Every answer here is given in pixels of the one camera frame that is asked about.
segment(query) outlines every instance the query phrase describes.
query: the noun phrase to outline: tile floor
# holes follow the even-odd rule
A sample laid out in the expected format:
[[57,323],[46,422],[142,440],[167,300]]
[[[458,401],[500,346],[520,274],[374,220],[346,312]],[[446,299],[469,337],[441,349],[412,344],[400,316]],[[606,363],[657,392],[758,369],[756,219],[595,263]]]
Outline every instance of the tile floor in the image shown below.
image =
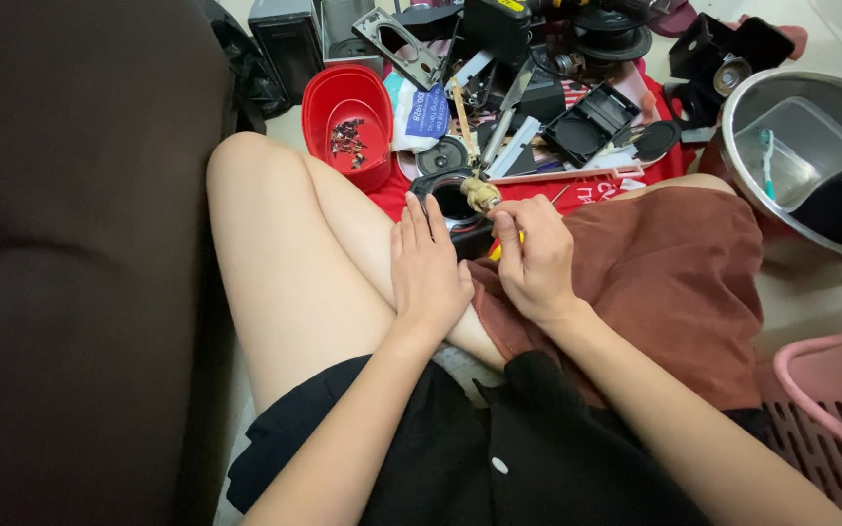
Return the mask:
[[[220,0],[244,23],[252,0]],[[773,24],[801,25],[810,33],[804,57],[794,66],[842,76],[842,1],[835,0],[691,0],[699,11],[717,19],[735,20],[748,13]],[[392,0],[377,0],[377,5],[391,10]],[[670,78],[667,54],[674,40],[656,37],[646,57],[648,72],[661,82]],[[268,134],[306,150],[300,129],[300,108],[268,123]],[[842,266],[827,272],[794,275],[764,270],[758,285],[765,306],[765,330],[756,340],[757,353],[768,357],[781,345],[806,338],[842,332]],[[241,369],[235,372],[237,392],[248,393]],[[254,417],[251,399],[234,403],[229,415],[232,429],[238,431],[230,461],[245,447],[241,431]],[[240,515],[224,499],[217,510],[216,526],[238,524]]]

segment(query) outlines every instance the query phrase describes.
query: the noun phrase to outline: pink plastic basket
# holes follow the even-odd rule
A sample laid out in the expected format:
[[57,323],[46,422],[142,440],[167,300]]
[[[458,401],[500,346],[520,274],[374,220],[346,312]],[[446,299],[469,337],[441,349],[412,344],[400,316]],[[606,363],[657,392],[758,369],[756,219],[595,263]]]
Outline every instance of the pink plastic basket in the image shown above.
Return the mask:
[[842,334],[783,347],[758,380],[772,448],[842,509]]

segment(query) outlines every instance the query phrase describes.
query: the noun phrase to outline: hand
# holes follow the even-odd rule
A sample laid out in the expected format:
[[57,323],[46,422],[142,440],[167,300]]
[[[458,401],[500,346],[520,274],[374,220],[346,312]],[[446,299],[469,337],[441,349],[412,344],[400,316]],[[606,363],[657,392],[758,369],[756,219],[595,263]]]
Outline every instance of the hand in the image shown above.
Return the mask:
[[554,205],[544,196],[502,201],[488,217],[502,243],[498,276],[509,300],[539,327],[566,316],[579,304],[571,287],[574,237]]
[[415,194],[406,199],[402,221],[392,227],[395,309],[398,320],[423,327],[439,341],[470,305],[473,278],[466,261],[457,263],[437,199],[427,195],[427,217]]

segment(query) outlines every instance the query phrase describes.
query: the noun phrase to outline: plastic bag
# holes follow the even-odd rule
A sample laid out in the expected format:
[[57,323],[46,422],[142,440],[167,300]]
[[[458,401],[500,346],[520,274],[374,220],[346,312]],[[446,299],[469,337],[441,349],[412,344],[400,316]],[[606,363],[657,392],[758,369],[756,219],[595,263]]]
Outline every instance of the plastic bag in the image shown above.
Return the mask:
[[199,0],[216,39],[227,55],[229,68],[236,75],[237,95],[245,98],[261,112],[262,119],[271,119],[291,108],[285,90],[268,68],[268,63],[255,42],[228,11],[215,0]]
[[443,88],[438,84],[422,92],[398,73],[389,74],[383,84],[395,116],[392,151],[419,153],[433,148],[447,134],[450,121]]

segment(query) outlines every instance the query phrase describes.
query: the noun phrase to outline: black garbage bag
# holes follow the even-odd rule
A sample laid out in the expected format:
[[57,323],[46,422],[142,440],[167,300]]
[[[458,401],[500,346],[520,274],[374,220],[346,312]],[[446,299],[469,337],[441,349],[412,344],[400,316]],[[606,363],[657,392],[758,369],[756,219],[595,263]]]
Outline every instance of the black garbage bag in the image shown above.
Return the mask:
[[227,55],[229,68],[236,75],[236,95],[244,99],[240,102],[257,109],[261,119],[271,119],[287,112],[291,103],[285,96],[285,90],[271,73],[265,56],[251,37],[216,0],[198,1],[223,47],[223,53]]

